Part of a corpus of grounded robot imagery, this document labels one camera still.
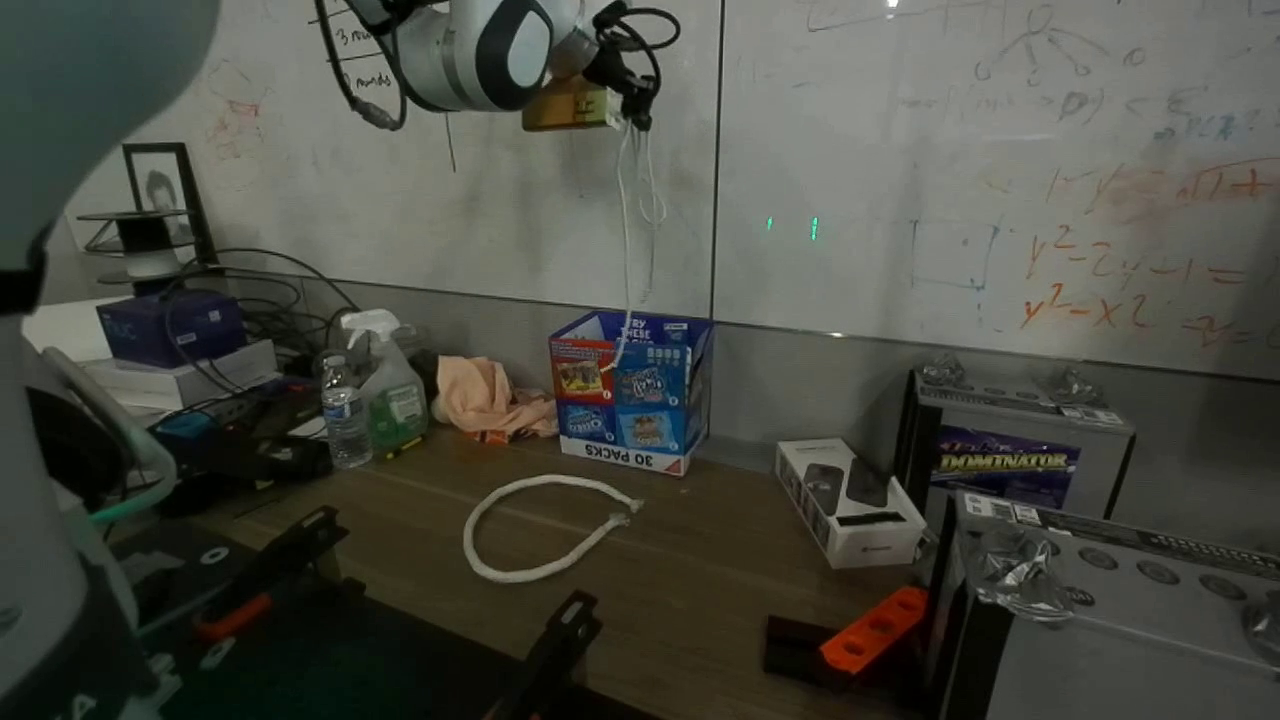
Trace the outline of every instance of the orange tool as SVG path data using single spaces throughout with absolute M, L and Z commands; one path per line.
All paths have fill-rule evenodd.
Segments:
M 908 583 L 885 597 L 871 613 L 845 624 L 834 641 L 823 641 L 820 656 L 828 669 L 845 677 L 862 677 L 878 656 L 900 642 L 914 626 L 924 624 L 929 597 Z

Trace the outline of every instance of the beige cloth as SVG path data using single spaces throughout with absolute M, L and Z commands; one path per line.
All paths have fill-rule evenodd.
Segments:
M 440 355 L 433 415 L 462 433 L 555 434 L 555 404 L 536 391 L 514 391 L 507 367 L 491 355 Z

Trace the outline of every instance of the white bottle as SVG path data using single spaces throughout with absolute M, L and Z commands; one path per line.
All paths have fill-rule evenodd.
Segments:
M 348 331 L 348 349 L 358 349 L 366 337 L 371 339 L 371 370 L 362 383 L 367 409 L 367 448 L 371 456 L 400 456 L 427 433 L 426 380 L 396 343 L 400 320 L 386 309 L 367 309 L 348 311 L 341 329 Z

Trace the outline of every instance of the whiteboard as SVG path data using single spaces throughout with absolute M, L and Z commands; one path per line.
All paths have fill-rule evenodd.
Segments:
M 333 83 L 311 0 L 220 0 L 203 71 L 131 140 L 187 145 L 216 243 L 298 250 L 341 281 L 705 311 L 720 3 L 660 3 L 683 20 L 683 38 L 660 51 L 651 132 L 670 214 L 634 213 L 634 246 L 620 132 L 522 132 L 514 113 L 414 113 L 405 132 L 375 132 Z M 330 6 L 358 90 L 393 109 L 375 43 L 341 0 Z M 105 209 L 131 209 L 120 153 L 70 213 Z
M 1280 375 L 1280 0 L 734 0 L 717 314 Z

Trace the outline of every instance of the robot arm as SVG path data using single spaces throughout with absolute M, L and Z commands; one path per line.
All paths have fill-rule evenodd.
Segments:
M 584 71 L 623 94 L 623 119 L 649 126 L 660 90 L 658 43 L 627 14 L 660 14 L 672 22 L 670 46 L 682 35 L 675 14 L 627 6 L 611 0 L 580 29 L 559 13 L 559 0 L 348 0 L 367 35 L 386 46 L 410 101 L 433 113 L 462 109 L 526 109 L 555 71 Z M 651 71 L 634 71 L 623 51 L 645 51 Z

